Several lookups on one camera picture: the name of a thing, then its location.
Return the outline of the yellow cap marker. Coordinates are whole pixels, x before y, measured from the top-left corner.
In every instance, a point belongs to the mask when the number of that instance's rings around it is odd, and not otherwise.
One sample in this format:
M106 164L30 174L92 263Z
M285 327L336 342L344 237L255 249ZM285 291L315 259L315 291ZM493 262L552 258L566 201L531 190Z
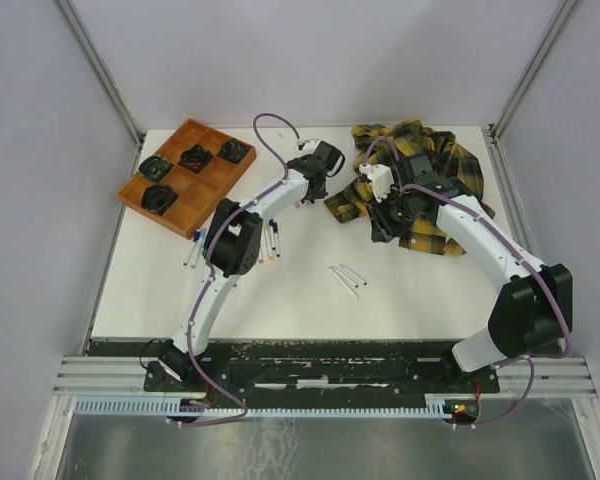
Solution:
M273 230L267 222L263 224L263 234L265 238L267 257L270 261L273 261L276 258L276 252L274 249Z

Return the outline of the pink cap white marker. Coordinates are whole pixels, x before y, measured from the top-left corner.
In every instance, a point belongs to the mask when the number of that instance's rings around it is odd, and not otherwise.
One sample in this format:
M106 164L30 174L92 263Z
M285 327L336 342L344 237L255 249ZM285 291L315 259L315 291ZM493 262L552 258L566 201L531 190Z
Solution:
M336 281L350 294L352 295L356 300L359 299L358 294L355 292L354 287L351 286L349 283L347 283L344 278L333 268L333 267L329 267L329 271L331 272L331 274L333 275L333 277L336 279Z

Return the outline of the black cap marker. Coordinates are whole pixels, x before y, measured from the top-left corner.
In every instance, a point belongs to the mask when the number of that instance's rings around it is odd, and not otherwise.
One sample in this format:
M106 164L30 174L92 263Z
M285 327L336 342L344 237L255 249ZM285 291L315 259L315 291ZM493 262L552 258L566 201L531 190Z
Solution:
M360 276L358 273L354 272L352 269L350 269L346 265L341 264L340 267L345 272L345 274L348 275L357 284L360 284L360 285L366 285L367 284L367 280L366 279L364 279L362 276Z
M274 249L276 252L276 256L280 257L281 256L281 245L280 245L280 239L279 239L278 224L276 222L272 223L272 230L273 230Z

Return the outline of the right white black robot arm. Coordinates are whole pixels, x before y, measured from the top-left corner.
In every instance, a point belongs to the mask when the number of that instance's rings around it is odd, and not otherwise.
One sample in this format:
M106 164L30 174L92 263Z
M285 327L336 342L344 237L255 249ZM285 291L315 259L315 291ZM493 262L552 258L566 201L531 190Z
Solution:
M440 177L423 154L391 167L363 163L359 171L372 190L367 210L376 241L390 242L416 221L429 220L461 246L498 293L486 327L456 343L451 359L440 364L443 386L461 391L475 371L525 355L546 356L558 342L564 344L559 357L570 354L573 278L564 265L549 266L517 244L467 185Z

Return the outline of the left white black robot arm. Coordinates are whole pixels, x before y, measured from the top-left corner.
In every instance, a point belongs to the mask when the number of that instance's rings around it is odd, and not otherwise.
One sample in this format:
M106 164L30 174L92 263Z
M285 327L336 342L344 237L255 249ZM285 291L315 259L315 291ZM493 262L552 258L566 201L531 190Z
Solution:
M305 154L286 162L283 174L266 187L240 201L219 202L205 240L205 274L191 312L158 355L167 379L178 389L189 390L199 383L201 366L195 359L205 352L230 290L257 263L265 224L295 202L324 199L326 181L343 164L339 149L313 141Z

